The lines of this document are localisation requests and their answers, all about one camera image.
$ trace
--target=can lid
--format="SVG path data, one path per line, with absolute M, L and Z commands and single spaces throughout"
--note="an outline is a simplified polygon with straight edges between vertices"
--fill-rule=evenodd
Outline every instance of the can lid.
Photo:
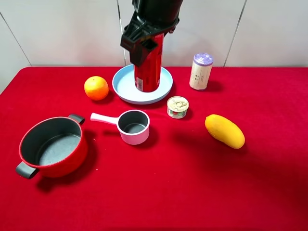
M 181 96 L 174 96 L 167 101 L 167 107 L 175 112 L 184 112 L 188 109 L 189 103 Z
M 198 53 L 194 55 L 193 61 L 200 66 L 210 66 L 213 64 L 213 57 L 208 53 Z

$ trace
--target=orange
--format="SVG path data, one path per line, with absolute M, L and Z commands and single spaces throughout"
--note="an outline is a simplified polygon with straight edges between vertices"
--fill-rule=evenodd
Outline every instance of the orange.
M 85 82 L 85 93 L 92 100 L 102 100 L 108 92 L 108 84 L 102 77 L 92 76 Z

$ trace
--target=pink saucepan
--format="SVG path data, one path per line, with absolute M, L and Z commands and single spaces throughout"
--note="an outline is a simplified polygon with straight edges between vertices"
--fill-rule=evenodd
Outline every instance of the pink saucepan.
M 149 137 L 150 118 L 140 110 L 126 111 L 118 118 L 92 113 L 91 121 L 116 125 L 122 140 L 131 145 L 141 144 Z

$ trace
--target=purple lid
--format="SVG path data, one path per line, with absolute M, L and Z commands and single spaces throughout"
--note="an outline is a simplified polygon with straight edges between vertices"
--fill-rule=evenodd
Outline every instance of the purple lid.
M 193 61 L 199 66 L 210 66 L 213 64 L 213 57 L 208 53 L 198 53 L 194 55 Z

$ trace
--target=tile grout line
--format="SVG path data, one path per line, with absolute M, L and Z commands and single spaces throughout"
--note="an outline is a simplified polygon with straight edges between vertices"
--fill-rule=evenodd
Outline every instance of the tile grout line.
M 122 27 L 122 21 L 121 21 L 119 0 L 116 0 L 116 3 L 117 3 L 117 13 L 118 13 L 118 16 L 119 16 L 120 29 L 121 29 L 121 35 L 122 35 L 123 34 L 123 27 Z M 126 66 L 126 55 L 125 55 L 125 49 L 124 48 L 123 48 L 123 55 L 124 55 L 124 65 Z
M 236 25 L 236 28 L 235 28 L 235 32 L 234 32 L 234 34 L 233 34 L 233 38 L 232 38 L 232 41 L 231 41 L 231 45 L 230 45 L 230 47 L 229 47 L 229 51 L 228 51 L 228 53 L 227 53 L 227 57 L 226 57 L 225 63 L 223 64 L 224 67 L 226 66 L 226 63 L 227 63 L 227 60 L 228 60 L 228 57 L 229 57 L 229 54 L 230 54 L 230 51 L 231 51 L 231 47 L 232 47 L 233 42 L 234 42 L 234 40 L 235 40 L 235 35 L 236 35 L 236 32 L 237 32 L 237 29 L 239 28 L 239 25 L 240 25 L 240 22 L 241 22 L 241 19 L 242 19 L 242 15 L 243 15 L 243 12 L 244 12 L 246 3 L 247 3 L 247 0 L 245 0 L 244 5 L 243 5 L 243 7 L 242 7 L 242 11 L 241 11 L 239 20 L 238 20 L 237 25 Z
M 26 57 L 26 59 L 28 60 L 28 62 L 29 62 L 29 64 L 30 64 L 30 66 L 32 66 L 32 64 L 31 64 L 30 60 L 29 60 L 29 59 L 28 59 L 28 57 L 26 56 L 26 53 L 24 52 L 23 48 L 22 48 L 22 47 L 21 47 L 21 45 L 19 44 L 19 42 L 18 42 L 17 38 L 15 37 L 15 35 L 14 35 L 14 33 L 12 32 L 12 30 L 11 30 L 11 28 L 10 28 L 9 24 L 7 23 L 7 21 L 5 20 L 5 18 L 3 17 L 3 15 L 2 15 L 2 13 L 1 13 L 1 12 L 0 12 L 0 16 L 1 16 L 1 17 L 2 17 L 2 19 L 4 20 L 4 22 L 5 22 L 6 26 L 8 27 L 8 29 L 9 29 L 9 30 L 10 30 L 10 32 L 11 32 L 11 34 L 13 35 L 13 37 L 14 37 L 15 41 L 17 42 L 17 44 L 18 44 L 19 48 L 21 49 L 21 51 L 23 52 L 24 56 L 25 56 L 25 57 Z

